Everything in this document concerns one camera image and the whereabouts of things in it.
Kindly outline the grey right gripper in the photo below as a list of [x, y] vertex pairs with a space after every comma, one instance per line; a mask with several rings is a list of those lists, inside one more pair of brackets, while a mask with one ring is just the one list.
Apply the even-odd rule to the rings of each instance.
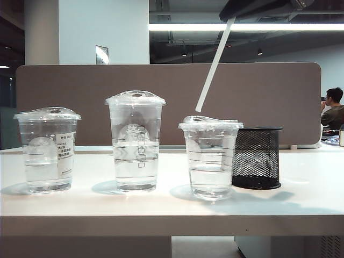
[[314, 3], [314, 0], [232, 0], [228, 1], [219, 14], [220, 20], [231, 18], [260, 18], [265, 15], [278, 15], [294, 10], [301, 11]]

